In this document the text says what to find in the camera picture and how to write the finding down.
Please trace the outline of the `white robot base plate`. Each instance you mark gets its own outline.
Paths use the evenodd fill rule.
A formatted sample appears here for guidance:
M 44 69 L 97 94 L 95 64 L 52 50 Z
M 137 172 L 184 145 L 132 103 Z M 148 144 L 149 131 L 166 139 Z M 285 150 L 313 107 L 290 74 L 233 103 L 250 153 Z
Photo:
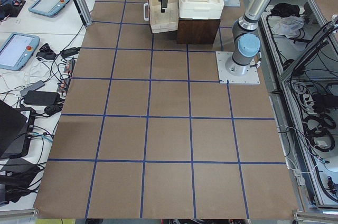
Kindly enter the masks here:
M 259 85 L 258 70 L 254 58 L 250 64 L 240 66 L 232 59 L 233 52 L 217 51 L 216 61 L 220 84 Z

